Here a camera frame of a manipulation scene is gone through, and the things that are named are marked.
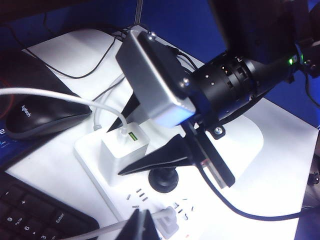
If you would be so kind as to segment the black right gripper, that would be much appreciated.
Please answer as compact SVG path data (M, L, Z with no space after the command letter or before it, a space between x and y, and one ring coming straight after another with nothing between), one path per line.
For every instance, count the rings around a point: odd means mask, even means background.
M191 123L199 124L193 137L220 188L231 187L236 178L208 136L224 137L223 126L258 102L256 71L255 61L224 52L191 74L197 86L191 95L197 109Z

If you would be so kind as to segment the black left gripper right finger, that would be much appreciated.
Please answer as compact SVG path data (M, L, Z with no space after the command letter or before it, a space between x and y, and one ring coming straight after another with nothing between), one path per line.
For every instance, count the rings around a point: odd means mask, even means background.
M157 229L153 221L152 215L149 210L143 211L143 230L142 230L142 239L143 240L159 240Z

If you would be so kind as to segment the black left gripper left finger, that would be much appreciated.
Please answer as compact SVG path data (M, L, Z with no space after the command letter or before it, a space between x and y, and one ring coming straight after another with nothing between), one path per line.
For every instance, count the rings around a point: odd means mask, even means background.
M136 209L126 221L116 240L135 240L138 232L140 211Z

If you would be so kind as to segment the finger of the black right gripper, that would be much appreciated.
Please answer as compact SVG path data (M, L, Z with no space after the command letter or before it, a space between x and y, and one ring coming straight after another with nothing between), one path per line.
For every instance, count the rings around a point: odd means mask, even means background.
M127 123L138 123L140 124L141 121L139 120L139 106L140 106L140 102L137 99L136 95L134 93L132 93L132 95L130 96L128 102L126 103L126 105L124 106L123 110L122 110L122 115L125 117ZM119 127L121 127L122 121L120 120L120 118L118 117L113 124L111 125L111 127L107 130L107 132L113 131Z
M191 166L192 160L193 155L187 141L178 134L164 146L123 168L118 175L125 176L159 168Z

